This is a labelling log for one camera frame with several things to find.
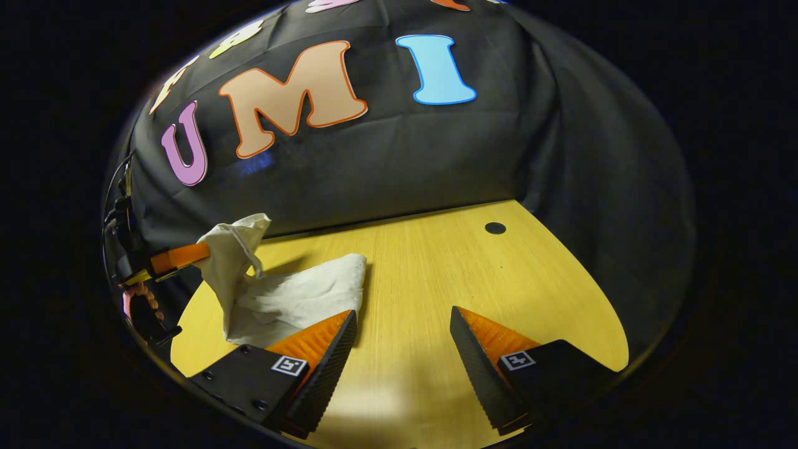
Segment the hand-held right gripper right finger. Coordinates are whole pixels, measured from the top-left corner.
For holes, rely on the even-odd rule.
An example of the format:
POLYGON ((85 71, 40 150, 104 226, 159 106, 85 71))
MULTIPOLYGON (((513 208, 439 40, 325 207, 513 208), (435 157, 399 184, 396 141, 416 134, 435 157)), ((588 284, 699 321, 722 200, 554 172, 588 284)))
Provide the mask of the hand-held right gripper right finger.
POLYGON ((549 427, 603 395, 616 378, 565 339, 541 344, 454 306, 451 338, 491 426, 507 435, 549 427))

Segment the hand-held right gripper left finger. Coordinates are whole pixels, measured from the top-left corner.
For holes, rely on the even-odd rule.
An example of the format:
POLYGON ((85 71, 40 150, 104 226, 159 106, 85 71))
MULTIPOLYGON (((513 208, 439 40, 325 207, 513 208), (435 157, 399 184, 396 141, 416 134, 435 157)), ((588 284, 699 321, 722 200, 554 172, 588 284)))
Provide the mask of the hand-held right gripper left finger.
POLYGON ((345 310, 266 349, 243 344, 189 380, 266 429, 305 440, 327 410, 357 336, 345 310))

